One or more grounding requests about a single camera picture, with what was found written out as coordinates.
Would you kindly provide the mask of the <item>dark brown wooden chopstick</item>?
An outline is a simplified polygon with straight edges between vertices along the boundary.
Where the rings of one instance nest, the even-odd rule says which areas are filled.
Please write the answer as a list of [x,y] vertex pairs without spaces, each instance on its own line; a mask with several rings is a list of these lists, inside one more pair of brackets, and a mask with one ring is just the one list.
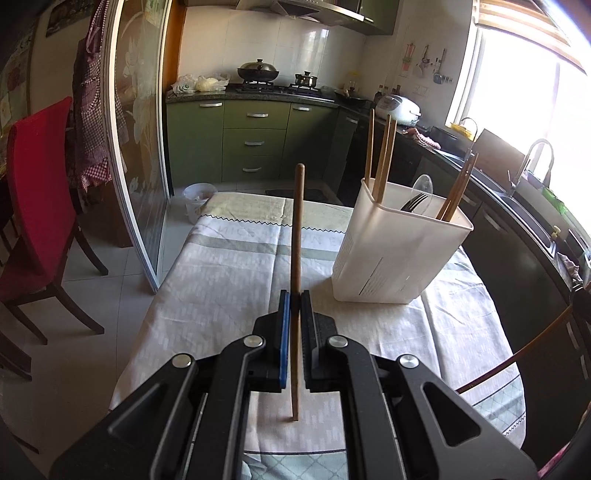
[[300,419],[300,308],[301,308],[301,225],[303,224],[305,166],[294,170],[294,204],[290,254],[290,400],[291,419]]

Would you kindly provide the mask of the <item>light wooden chopstick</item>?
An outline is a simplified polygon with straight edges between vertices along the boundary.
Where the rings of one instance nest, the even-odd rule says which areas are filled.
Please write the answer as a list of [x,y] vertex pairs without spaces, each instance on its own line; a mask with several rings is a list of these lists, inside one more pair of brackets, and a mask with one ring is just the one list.
[[379,192],[378,192],[378,200],[377,203],[381,204],[384,200],[385,193],[386,193],[386,186],[388,183],[388,177],[391,168],[391,162],[394,152],[394,139],[396,138],[398,122],[392,118],[392,125],[390,130],[390,137],[389,137],[389,144],[388,150],[385,156],[384,168],[382,173],[382,179],[379,185]]
[[373,166],[373,153],[374,153],[374,135],[375,135],[375,121],[376,112],[375,109],[370,109],[369,121],[368,121],[368,139],[367,139],[367,152],[366,152],[366,164],[365,164],[365,175],[363,180],[366,186],[370,187],[370,174],[372,174]]
[[381,145],[381,152],[380,152],[380,156],[379,156],[378,168],[377,168],[377,172],[376,172],[376,178],[375,178],[373,190],[372,190],[372,195],[373,195],[373,198],[376,202],[378,200],[379,185],[380,185],[380,182],[382,179],[385,156],[386,156],[386,153],[388,150],[391,125],[392,125],[392,117],[390,116],[390,114],[388,114],[385,128],[384,128],[384,132],[383,132],[383,139],[382,139],[382,145]]

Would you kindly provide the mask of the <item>red-handled wooden chopstick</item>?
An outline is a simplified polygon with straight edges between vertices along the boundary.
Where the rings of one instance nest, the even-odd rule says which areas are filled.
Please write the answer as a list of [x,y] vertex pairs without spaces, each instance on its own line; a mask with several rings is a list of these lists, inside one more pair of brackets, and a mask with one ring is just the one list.
[[490,380],[492,377],[496,376],[506,368],[508,368],[513,363],[516,363],[518,360],[523,358],[526,354],[532,351],[535,347],[542,343],[551,333],[553,333],[559,326],[566,322],[566,320],[571,316],[573,312],[573,305],[569,304],[561,313],[560,315],[555,318],[540,334],[538,334],[534,339],[532,339],[529,343],[519,349],[516,353],[514,353],[511,357],[504,360],[502,363],[494,367],[493,369],[489,370],[488,372],[482,374],[481,376],[477,377],[476,379],[472,380],[471,382],[459,387],[456,392],[458,394],[463,394],[473,388],[481,385],[482,383]]

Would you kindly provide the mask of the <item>clear plastic spoon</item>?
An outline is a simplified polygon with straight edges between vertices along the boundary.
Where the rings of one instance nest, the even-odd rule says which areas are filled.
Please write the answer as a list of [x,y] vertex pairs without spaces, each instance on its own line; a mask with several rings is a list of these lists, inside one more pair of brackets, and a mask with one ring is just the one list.
[[428,174],[421,174],[413,185],[411,198],[401,207],[401,211],[423,215],[430,206],[432,198],[432,178]]

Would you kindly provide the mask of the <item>green kitchen cabinets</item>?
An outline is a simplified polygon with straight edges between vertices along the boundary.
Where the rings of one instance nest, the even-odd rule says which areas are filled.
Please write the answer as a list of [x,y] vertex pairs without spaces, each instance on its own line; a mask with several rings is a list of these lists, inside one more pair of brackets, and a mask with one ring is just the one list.
[[308,179],[337,190],[359,120],[327,99],[168,92],[170,182],[287,181],[303,163]]

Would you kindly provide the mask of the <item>steel kitchen sink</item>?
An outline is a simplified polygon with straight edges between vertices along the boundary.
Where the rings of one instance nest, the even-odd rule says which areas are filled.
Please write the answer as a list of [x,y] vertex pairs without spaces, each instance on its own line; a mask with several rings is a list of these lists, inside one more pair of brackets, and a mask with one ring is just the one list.
[[498,232],[512,230],[520,237],[528,236],[535,240],[550,258],[557,252],[556,241],[542,227],[535,217],[517,200],[510,197],[501,186],[486,175],[476,172],[470,180],[469,190],[478,192],[483,216]]

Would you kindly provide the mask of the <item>white grey tablecloth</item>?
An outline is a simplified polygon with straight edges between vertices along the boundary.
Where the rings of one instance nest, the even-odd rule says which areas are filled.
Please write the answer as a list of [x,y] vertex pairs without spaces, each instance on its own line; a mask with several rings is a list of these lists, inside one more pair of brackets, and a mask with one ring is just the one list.
[[[301,233],[301,284],[315,311],[370,353],[410,353],[449,386],[466,386],[494,367],[500,373],[465,392],[465,400],[508,440],[525,438],[523,383],[494,302],[463,250],[406,305],[339,302],[332,265],[352,212],[308,203]],[[256,318],[276,311],[290,285],[291,202],[219,193],[209,201],[153,299],[131,358],[116,384],[119,403],[173,355],[218,354],[248,335]],[[344,479],[348,474],[342,411],[332,393],[301,393],[290,420],[290,392],[252,395],[242,458],[246,479]]]

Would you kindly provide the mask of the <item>white trash bin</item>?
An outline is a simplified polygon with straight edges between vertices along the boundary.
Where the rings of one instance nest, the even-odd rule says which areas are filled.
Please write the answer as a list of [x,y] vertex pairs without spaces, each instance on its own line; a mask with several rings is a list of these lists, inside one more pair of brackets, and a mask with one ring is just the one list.
[[182,197],[185,213],[191,224],[197,223],[201,209],[216,193],[216,188],[209,183],[191,184],[184,188]]

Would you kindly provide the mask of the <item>chrome sink faucet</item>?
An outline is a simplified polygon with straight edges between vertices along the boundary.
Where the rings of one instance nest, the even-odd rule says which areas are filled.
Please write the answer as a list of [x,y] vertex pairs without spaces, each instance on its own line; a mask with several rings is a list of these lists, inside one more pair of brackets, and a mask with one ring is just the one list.
[[513,196],[516,193],[521,179],[526,172],[534,173],[534,169],[545,148],[549,149],[549,163],[544,179],[540,180],[539,183],[546,189],[550,187],[552,170],[555,164],[555,153],[552,144],[548,140],[541,138],[532,143],[515,175],[511,175],[511,172],[507,171],[509,180],[508,196]]

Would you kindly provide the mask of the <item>small black pot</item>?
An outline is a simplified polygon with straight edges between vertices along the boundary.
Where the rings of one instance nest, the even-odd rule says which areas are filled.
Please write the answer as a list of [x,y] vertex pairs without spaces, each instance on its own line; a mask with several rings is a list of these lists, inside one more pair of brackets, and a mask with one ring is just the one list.
[[295,74],[294,85],[297,88],[315,89],[318,84],[318,77],[311,74],[310,71]]

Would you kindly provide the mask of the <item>black wok with lid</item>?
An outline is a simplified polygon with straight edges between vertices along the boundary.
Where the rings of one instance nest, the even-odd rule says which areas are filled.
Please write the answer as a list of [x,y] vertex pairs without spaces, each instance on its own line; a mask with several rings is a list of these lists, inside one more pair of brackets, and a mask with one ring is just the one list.
[[273,83],[280,75],[280,71],[263,59],[254,62],[246,62],[236,69],[238,76],[249,83]]

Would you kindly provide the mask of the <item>red dining chair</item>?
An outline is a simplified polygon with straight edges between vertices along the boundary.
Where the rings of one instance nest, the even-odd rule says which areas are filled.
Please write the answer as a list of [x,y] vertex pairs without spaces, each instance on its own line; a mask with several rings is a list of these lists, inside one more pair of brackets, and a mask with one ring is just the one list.
[[66,97],[17,121],[6,150],[7,181],[21,234],[1,273],[1,303],[43,344],[47,338],[20,307],[52,297],[92,332],[104,332],[62,287],[74,242],[101,275],[108,274],[80,228],[69,192],[65,138],[71,103]]

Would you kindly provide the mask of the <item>checked apron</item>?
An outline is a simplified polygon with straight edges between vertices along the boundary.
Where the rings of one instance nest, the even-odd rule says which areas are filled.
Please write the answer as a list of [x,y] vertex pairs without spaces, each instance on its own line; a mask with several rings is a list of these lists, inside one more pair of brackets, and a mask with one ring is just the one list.
[[79,41],[73,67],[75,171],[86,191],[111,180],[107,131],[101,95],[101,61],[109,1],[96,1],[86,36]]

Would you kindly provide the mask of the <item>steel range hood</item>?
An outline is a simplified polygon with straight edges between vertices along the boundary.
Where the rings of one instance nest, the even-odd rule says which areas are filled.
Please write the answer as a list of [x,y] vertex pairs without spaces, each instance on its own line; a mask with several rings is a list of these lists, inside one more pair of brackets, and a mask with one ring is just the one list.
[[328,26],[375,24],[373,18],[361,13],[360,1],[242,0],[238,1],[236,9],[269,11]]

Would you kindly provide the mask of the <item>glass sliding door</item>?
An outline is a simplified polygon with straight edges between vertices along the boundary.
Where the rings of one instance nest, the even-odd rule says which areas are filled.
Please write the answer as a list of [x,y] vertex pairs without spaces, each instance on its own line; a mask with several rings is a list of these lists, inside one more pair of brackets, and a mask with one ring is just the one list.
[[163,60],[171,3],[110,1],[102,44],[109,166],[123,224],[156,292],[170,194],[164,156]]

